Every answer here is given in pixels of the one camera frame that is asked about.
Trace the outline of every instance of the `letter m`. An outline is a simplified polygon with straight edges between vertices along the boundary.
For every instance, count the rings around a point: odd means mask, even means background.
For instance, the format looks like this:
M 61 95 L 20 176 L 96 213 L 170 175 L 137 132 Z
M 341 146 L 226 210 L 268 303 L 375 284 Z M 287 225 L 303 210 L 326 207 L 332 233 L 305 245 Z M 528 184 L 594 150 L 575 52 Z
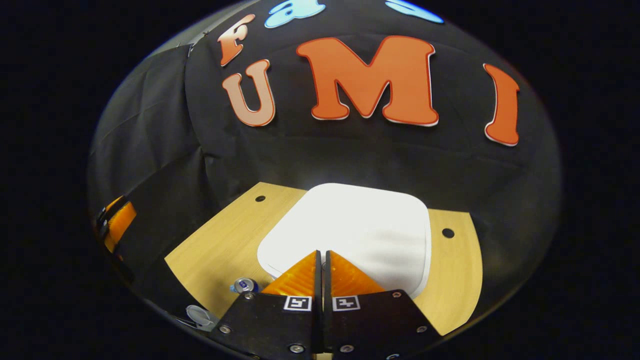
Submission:
M 341 120 L 349 115 L 349 107 L 340 102 L 338 85 L 360 115 L 369 118 L 391 84 L 391 100 L 382 109 L 387 120 L 419 126 L 438 123 L 429 76 L 429 57 L 435 50 L 428 42 L 387 37 L 369 65 L 336 38 L 305 42 L 296 52 L 311 65 L 317 96 L 311 114 L 316 119 Z

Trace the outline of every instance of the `soda can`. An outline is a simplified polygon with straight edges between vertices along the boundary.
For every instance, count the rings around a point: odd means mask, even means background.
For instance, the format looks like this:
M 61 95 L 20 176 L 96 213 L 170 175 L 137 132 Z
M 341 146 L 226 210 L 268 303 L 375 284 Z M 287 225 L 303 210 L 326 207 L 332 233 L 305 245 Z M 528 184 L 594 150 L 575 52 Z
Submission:
M 248 277 L 240 277 L 234 282 L 234 292 L 242 293 L 243 291 L 258 292 L 258 283 Z

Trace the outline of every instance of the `blue letter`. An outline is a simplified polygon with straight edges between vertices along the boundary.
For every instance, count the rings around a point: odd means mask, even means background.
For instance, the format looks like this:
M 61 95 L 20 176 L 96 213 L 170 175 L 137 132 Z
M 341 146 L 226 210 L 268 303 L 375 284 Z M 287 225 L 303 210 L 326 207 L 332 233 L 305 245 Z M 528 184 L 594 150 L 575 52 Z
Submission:
M 293 19 L 304 19 L 324 10 L 325 5 L 319 5 L 317 0 L 289 0 L 274 7 L 269 12 L 273 14 L 264 26 L 269 29 L 277 28 Z
M 415 6 L 414 4 L 407 3 L 403 0 L 388 0 L 385 2 L 385 4 L 387 4 L 387 6 L 391 9 L 406 15 L 419 17 L 421 19 L 431 22 L 437 22 L 439 24 L 444 22 L 444 20 L 442 20 L 438 15 L 435 15 L 434 13 L 428 12 L 423 8 Z

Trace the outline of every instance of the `wooden tabletop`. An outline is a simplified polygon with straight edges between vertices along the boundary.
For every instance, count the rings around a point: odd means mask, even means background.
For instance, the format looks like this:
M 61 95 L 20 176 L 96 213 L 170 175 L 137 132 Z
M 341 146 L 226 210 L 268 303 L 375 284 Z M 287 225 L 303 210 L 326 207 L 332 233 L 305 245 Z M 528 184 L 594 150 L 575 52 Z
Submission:
M 258 183 L 220 211 L 165 257 L 180 283 L 221 318 L 237 294 L 229 286 L 249 277 L 264 289 L 272 278 L 258 264 L 262 239 L 304 196 L 305 190 Z M 265 196 L 263 201 L 256 201 Z M 441 335 L 463 325 L 476 308 L 482 286 L 482 256 L 468 213 L 428 209 L 431 268 L 413 301 Z M 443 229 L 452 229 L 447 238 Z

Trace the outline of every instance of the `screw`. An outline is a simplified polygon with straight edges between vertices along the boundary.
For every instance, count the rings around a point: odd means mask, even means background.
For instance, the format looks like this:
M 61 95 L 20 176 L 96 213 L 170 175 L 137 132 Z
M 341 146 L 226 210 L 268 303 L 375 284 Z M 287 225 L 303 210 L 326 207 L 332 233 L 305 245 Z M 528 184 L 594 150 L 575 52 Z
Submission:
M 304 347 L 304 346 L 302 346 L 302 345 L 291 345 L 291 346 L 289 347 L 289 350 L 290 350 L 291 352 L 295 352 L 296 354 L 300 354 L 301 352 L 304 352 L 304 351 L 305 351 L 305 347 Z

